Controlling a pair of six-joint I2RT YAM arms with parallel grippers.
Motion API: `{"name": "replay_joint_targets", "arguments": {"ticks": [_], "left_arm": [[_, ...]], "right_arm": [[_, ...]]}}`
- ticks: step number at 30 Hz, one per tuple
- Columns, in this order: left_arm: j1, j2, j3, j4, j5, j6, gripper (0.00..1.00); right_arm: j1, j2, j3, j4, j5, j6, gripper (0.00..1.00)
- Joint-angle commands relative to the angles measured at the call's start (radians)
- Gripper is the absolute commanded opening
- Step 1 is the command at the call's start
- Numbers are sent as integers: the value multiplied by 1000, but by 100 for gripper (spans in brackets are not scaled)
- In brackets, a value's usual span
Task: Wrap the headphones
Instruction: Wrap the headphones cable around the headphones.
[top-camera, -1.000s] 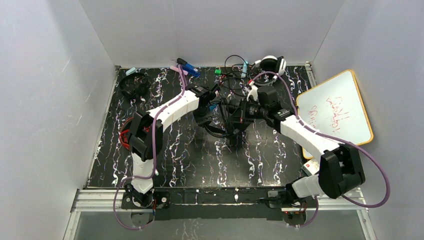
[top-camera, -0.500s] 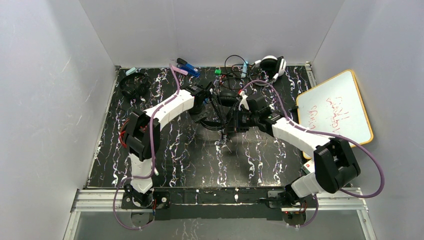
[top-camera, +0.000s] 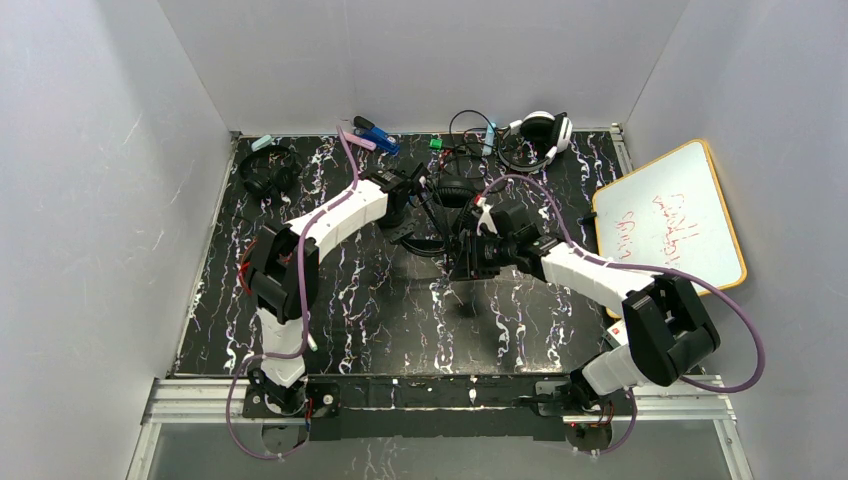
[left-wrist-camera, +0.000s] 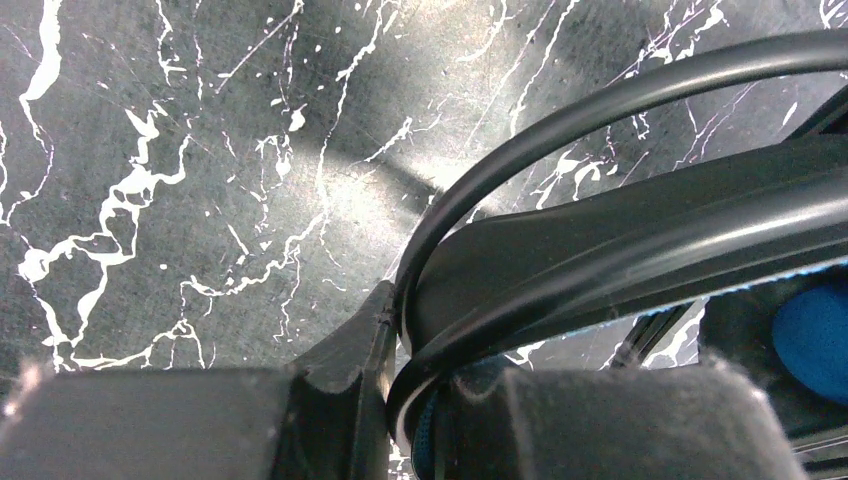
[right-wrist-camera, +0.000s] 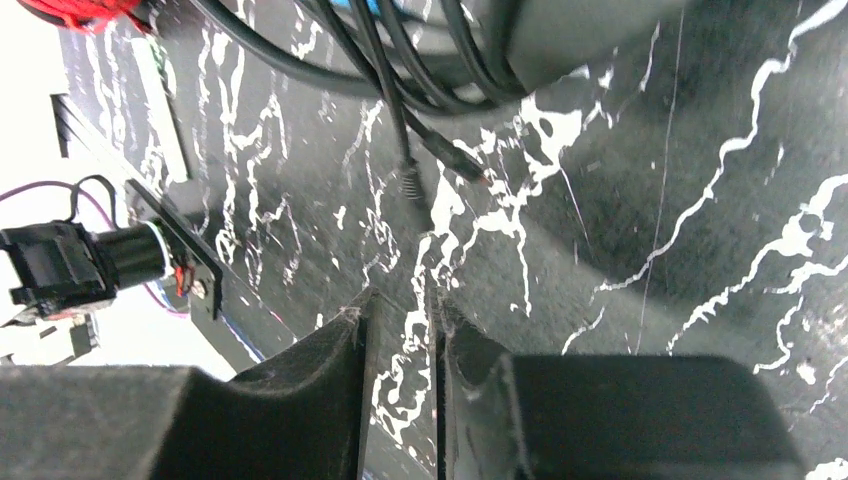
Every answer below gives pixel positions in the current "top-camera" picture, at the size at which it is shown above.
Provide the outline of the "blue black headphones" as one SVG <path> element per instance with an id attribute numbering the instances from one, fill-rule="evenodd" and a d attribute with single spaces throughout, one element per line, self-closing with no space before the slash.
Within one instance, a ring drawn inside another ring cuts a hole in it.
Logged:
<path id="1" fill-rule="evenodd" d="M 421 179 L 424 189 L 413 195 L 406 205 L 406 218 L 394 228 L 380 228 L 392 245 L 423 258 L 453 255 L 459 246 L 459 234 L 469 223 L 472 201 L 480 193 L 474 177 L 438 174 L 434 180 Z M 418 223 L 415 212 L 421 210 L 435 232 L 430 238 L 416 235 Z"/>

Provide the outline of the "red headphones with cable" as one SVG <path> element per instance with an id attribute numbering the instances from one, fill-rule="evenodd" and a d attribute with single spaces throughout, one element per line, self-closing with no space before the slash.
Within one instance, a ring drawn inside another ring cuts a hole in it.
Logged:
<path id="1" fill-rule="evenodd" d="M 239 268 L 237 272 L 238 283 L 244 292 L 250 296 L 252 294 L 252 290 L 249 286 L 249 281 L 247 279 L 247 272 L 250 267 L 251 255 L 256 245 L 257 239 L 254 238 L 246 247 L 243 255 L 241 256 L 239 262 Z"/>

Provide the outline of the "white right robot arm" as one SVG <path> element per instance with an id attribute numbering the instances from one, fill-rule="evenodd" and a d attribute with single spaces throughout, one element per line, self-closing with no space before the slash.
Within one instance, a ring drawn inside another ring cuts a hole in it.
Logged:
<path id="1" fill-rule="evenodd" d="M 460 231 L 453 281 L 491 279 L 514 267 L 566 287 L 619 316 L 627 342 L 569 374 L 564 395 L 589 406 L 619 390 L 669 386 L 720 345 L 720 336 L 691 282 L 679 275 L 647 275 L 591 256 L 542 233 L 514 202 L 492 206 L 476 197 Z"/>

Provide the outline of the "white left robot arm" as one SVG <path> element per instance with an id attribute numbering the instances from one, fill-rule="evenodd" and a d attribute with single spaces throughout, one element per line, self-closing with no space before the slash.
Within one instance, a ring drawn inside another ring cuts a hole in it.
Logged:
<path id="1" fill-rule="evenodd" d="M 345 239 L 375 224 L 392 244 L 413 233 L 410 198 L 426 186 L 427 169 L 372 169 L 316 209 L 282 225 L 265 224 L 243 262 L 245 292 L 262 325 L 261 369 L 290 388 L 305 375 L 310 309 L 320 265 Z"/>

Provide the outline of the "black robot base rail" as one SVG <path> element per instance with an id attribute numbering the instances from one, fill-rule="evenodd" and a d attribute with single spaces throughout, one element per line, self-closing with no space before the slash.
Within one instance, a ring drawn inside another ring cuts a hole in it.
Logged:
<path id="1" fill-rule="evenodd" d="M 318 375 L 306 380 L 318 441 L 530 437 L 563 441 L 598 421 L 565 398 L 563 374 Z"/>

